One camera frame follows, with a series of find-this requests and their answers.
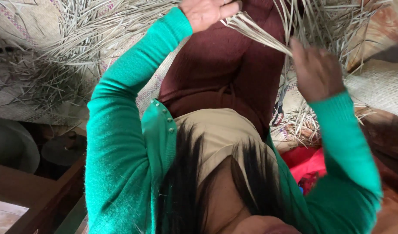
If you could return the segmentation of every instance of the woman's left hand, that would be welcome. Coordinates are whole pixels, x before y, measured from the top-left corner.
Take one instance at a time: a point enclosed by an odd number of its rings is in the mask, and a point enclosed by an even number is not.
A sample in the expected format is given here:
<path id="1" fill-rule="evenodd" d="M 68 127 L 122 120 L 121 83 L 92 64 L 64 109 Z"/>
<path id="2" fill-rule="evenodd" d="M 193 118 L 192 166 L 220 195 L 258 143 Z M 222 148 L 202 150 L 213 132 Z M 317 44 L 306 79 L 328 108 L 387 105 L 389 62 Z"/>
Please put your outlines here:
<path id="1" fill-rule="evenodd" d="M 179 8 L 185 14 L 193 33 L 204 31 L 221 19 L 233 16 L 242 8 L 240 0 L 182 0 Z"/>

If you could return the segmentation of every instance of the hand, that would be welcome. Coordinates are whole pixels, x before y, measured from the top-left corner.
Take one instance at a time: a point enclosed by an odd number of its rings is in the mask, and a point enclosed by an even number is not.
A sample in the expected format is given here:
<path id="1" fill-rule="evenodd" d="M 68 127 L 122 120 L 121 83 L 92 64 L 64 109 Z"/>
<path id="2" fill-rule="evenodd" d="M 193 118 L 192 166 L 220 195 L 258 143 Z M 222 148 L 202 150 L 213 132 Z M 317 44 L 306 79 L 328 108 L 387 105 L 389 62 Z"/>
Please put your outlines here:
<path id="1" fill-rule="evenodd" d="M 305 49 L 299 40 L 290 41 L 297 88 L 308 102 L 322 101 L 345 90 L 337 57 L 326 49 Z"/>
<path id="2" fill-rule="evenodd" d="M 231 2 L 232 0 L 182 0 L 179 8 L 189 20 L 193 33 L 197 33 L 238 13 L 242 8 L 242 2 Z"/>

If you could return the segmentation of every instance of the scissors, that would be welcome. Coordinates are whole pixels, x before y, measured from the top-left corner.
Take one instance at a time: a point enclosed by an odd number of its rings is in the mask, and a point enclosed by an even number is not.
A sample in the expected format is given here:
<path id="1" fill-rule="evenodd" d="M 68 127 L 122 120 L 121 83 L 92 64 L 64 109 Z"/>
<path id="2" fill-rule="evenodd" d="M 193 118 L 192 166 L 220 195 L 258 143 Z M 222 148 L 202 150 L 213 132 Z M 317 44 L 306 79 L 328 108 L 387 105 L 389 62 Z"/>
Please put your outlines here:
<path id="1" fill-rule="evenodd" d="M 273 119 L 273 122 L 271 123 L 271 126 L 273 126 L 273 127 L 277 127 L 278 125 L 281 124 L 281 122 L 283 122 L 283 118 L 284 118 L 283 99 L 284 99 L 285 93 L 287 93 L 287 89 L 288 89 L 288 84 L 284 84 L 283 88 L 281 89 L 280 97 L 278 98 L 278 102 L 274 106 L 274 111 L 273 111 L 274 119 Z"/>

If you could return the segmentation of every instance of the green cardigan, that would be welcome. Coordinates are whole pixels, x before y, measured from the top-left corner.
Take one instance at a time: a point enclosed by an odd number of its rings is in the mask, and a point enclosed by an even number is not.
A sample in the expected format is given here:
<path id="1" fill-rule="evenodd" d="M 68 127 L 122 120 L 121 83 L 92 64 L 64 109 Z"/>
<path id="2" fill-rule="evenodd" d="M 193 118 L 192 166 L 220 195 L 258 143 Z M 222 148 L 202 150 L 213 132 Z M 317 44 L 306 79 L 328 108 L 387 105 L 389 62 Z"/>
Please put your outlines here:
<path id="1" fill-rule="evenodd" d="M 158 186 L 176 146 L 176 124 L 153 100 L 142 120 L 135 103 L 166 56 L 192 34 L 178 8 L 157 20 L 146 35 L 103 75 L 88 103 L 86 204 L 91 234 L 154 233 Z M 303 234 L 366 234 L 382 197 L 377 168 L 354 117 L 347 92 L 311 103 L 321 127 L 328 175 L 303 197 L 277 157 L 286 220 Z"/>

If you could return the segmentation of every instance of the woman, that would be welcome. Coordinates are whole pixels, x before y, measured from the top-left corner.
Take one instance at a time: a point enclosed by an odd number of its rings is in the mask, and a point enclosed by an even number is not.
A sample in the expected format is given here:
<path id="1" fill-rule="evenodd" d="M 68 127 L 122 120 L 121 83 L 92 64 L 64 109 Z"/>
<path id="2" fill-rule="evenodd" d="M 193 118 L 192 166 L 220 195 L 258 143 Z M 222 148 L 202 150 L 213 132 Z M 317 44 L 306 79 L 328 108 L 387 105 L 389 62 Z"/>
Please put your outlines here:
<path id="1" fill-rule="evenodd" d="M 337 59 L 291 43 L 328 172 L 303 197 L 268 134 L 284 55 L 217 23 L 241 8 L 230 1 L 183 0 L 95 88 L 85 174 L 90 233 L 371 231 L 379 175 Z M 251 0 L 244 10 L 283 40 L 272 0 Z M 137 93 L 191 34 L 140 121 Z"/>

